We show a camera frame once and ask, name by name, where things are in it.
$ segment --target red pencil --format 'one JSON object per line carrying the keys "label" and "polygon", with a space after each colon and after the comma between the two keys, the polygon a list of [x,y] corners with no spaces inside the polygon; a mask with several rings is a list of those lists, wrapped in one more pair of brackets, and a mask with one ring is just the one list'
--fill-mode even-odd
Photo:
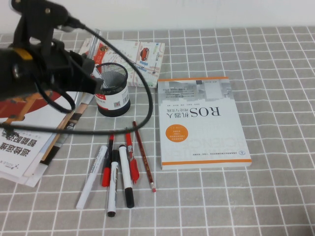
{"label": "red pencil", "polygon": [[[132,123],[132,125],[133,125],[133,127],[136,127],[137,123],[134,121]],[[157,191],[157,189],[156,189],[156,186],[155,186],[154,181],[153,181],[153,177],[152,177],[152,174],[151,174],[151,171],[150,171],[150,167],[149,167],[149,164],[148,164],[148,160],[147,160],[146,154],[144,152],[144,148],[143,148],[143,145],[142,145],[142,142],[141,142],[141,137],[140,137],[139,131],[136,130],[134,133],[135,133],[135,135],[137,137],[137,141],[138,141],[138,144],[139,144],[139,149],[140,149],[140,152],[141,152],[141,155],[142,155],[143,164],[144,164],[144,167],[146,168],[146,171],[147,171],[147,176],[148,176],[148,179],[149,179],[149,183],[150,183],[151,189],[155,193]]]}

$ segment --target mesh pen holder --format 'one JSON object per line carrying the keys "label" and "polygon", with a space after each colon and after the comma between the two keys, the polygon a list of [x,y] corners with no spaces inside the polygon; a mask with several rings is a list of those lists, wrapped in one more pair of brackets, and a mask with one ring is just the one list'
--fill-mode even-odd
{"label": "mesh pen holder", "polygon": [[103,79],[101,93],[95,94],[97,108],[106,117],[118,117],[130,108],[126,68],[117,63],[96,66]]}

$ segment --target red pen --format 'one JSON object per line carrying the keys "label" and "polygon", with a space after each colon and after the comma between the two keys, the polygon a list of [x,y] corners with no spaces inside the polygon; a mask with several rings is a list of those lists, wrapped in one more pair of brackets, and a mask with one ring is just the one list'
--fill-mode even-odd
{"label": "red pen", "polygon": [[107,159],[104,160],[104,165],[103,165],[103,180],[102,180],[103,187],[108,187],[110,183],[110,167],[111,167],[111,160],[112,160],[113,142],[114,142],[114,135],[112,134],[109,137],[108,156],[107,156]]}
{"label": "red pen", "polygon": [[131,141],[131,135],[130,133],[126,134],[126,142],[127,142],[127,149],[129,153],[129,166],[130,166],[130,175],[131,179],[134,183],[137,183],[137,180],[140,177],[138,166],[137,166],[137,160],[133,156],[133,148],[132,148],[132,141]]}

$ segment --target white marker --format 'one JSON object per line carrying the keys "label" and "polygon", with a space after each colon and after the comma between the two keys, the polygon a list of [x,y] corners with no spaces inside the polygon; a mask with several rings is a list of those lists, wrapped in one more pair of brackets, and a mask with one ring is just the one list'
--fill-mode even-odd
{"label": "white marker", "polygon": [[96,157],[96,160],[95,160],[95,162],[94,162],[94,164],[92,166],[90,175],[88,177],[88,181],[84,185],[84,188],[82,190],[80,199],[79,199],[78,204],[76,206],[76,208],[79,209],[79,210],[82,210],[84,208],[85,202],[88,199],[88,196],[90,194],[90,191],[92,189],[93,183],[94,183],[94,181],[96,179],[98,170],[99,170],[99,168],[101,166],[102,160],[104,159],[104,156],[105,156],[106,152],[107,152],[107,146],[105,146],[105,145],[101,146],[101,148],[100,148],[100,150],[98,152],[98,155]]}
{"label": "white marker", "polygon": [[119,146],[119,156],[120,156],[120,164],[122,166],[122,172],[123,172],[126,204],[128,208],[133,208],[134,199],[133,199],[133,191],[132,191],[132,182],[131,182],[131,177],[130,177],[128,157],[127,157],[127,148],[125,147],[125,145]]}
{"label": "white marker", "polygon": [[109,183],[108,206],[107,206],[107,215],[109,217],[114,217],[116,214],[118,160],[119,160],[119,151],[113,150],[110,183]]}

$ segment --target white label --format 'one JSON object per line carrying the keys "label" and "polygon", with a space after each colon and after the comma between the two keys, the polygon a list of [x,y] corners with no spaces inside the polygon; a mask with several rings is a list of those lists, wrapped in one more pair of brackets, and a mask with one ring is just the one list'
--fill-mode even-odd
{"label": "white label", "polygon": [[114,95],[95,94],[97,104],[105,110],[117,110],[129,101],[128,86]]}

